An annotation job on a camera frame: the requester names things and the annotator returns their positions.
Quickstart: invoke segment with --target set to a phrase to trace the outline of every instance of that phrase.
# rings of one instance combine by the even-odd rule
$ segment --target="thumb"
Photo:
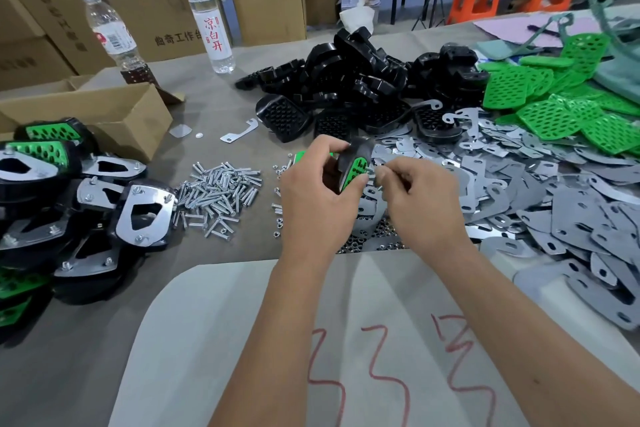
[[[360,202],[362,191],[369,182],[369,175],[365,172],[360,174],[340,193],[340,197],[347,201]]]
[[[376,167],[376,183],[384,188],[385,201],[387,202],[395,196],[406,194],[406,189],[399,176],[386,165]]]

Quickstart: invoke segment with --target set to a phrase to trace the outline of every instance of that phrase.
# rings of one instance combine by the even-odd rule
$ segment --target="red marker line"
[[[402,427],[406,427],[406,423],[409,420],[409,410],[411,409],[411,395],[409,393],[409,387],[406,386],[402,380],[398,378],[394,378],[393,376],[377,376],[373,374],[373,366],[376,364],[376,360],[378,359],[378,354],[382,349],[382,345],[385,343],[385,339],[387,339],[388,329],[386,326],[378,325],[371,326],[368,328],[362,328],[364,332],[373,331],[376,329],[383,329],[384,333],[382,334],[382,339],[378,343],[378,347],[376,348],[376,352],[373,354],[373,358],[371,359],[371,363],[369,364],[369,376],[374,380],[381,380],[383,382],[394,382],[398,383],[404,389],[404,414],[402,417]]]
[[[431,318],[433,319],[433,323],[436,325],[436,331],[438,333],[438,336],[439,336],[440,340],[444,341],[445,338],[440,333],[440,327],[438,326],[436,318],[435,318],[435,316],[433,316],[433,314],[431,315]],[[463,319],[464,321],[466,321],[464,316],[460,316],[458,314],[449,314],[449,315],[446,315],[446,316],[440,316],[439,319],[440,320]],[[449,375],[447,377],[447,384],[449,385],[449,388],[452,391],[459,392],[459,393],[479,392],[479,391],[488,392],[489,395],[490,395],[489,414],[487,415],[485,425],[486,425],[486,427],[491,427],[491,425],[493,423],[493,416],[495,414],[495,405],[497,403],[497,395],[495,393],[495,390],[493,390],[491,387],[489,387],[487,385],[475,385],[475,386],[472,386],[472,387],[455,387],[455,386],[453,386],[453,378],[456,375],[456,372],[458,371],[458,368],[460,368],[460,365],[462,365],[464,359],[467,357],[468,353],[474,347],[474,342],[473,341],[467,340],[467,341],[459,342],[462,339],[462,336],[464,336],[467,333],[468,330],[469,330],[469,326],[465,323],[465,327],[462,328],[460,333],[458,333],[458,335],[453,338],[452,342],[450,342],[449,344],[447,344],[445,346],[445,351],[447,353],[455,353],[456,351],[460,351],[460,350],[463,351],[462,354],[458,357],[458,359],[454,363],[453,368],[449,372]]]
[[[311,359],[309,360],[309,370],[307,372],[307,382],[309,383],[309,385],[333,385],[335,387],[340,388],[340,391],[342,392],[341,399],[340,399],[340,410],[338,410],[338,418],[335,421],[335,427],[340,427],[340,424],[342,423],[342,415],[344,413],[344,402],[347,398],[347,391],[345,390],[344,385],[334,380],[312,380],[311,379],[311,368],[313,368],[314,361],[316,360],[316,356],[318,354],[318,350],[320,349],[320,346],[322,346],[322,343],[324,342],[324,338],[326,338],[326,329],[322,329],[322,328],[315,329],[311,333],[311,335],[314,335],[317,333],[322,333],[322,336],[320,336],[320,341],[318,341],[318,344],[316,344],[316,349],[314,350],[313,353],[311,353]]]

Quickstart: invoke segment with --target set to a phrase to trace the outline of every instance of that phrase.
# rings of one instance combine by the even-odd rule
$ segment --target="hand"
[[[444,167],[428,159],[397,157],[376,167],[376,180],[384,187],[397,233],[420,258],[427,261],[471,244],[460,211],[458,180]]]
[[[319,135],[302,159],[281,174],[283,257],[328,267],[348,240],[369,176],[356,177],[340,195],[323,183],[324,166],[333,159],[329,153],[348,147],[344,140]]]

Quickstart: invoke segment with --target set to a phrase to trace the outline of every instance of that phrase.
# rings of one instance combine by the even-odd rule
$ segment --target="open cardboard box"
[[[149,162],[172,123],[156,87],[139,83],[95,91],[72,91],[0,101],[0,139],[34,120],[76,117],[93,132],[100,149]]]

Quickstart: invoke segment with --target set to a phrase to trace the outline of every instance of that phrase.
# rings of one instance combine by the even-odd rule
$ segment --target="plastic water bottle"
[[[236,60],[222,22],[218,0],[189,0],[189,5],[213,71],[218,74],[231,73],[236,68]]]
[[[157,86],[156,77],[140,57],[136,42],[114,8],[102,0],[84,2],[89,26],[107,54],[116,61],[125,82],[148,82]]]

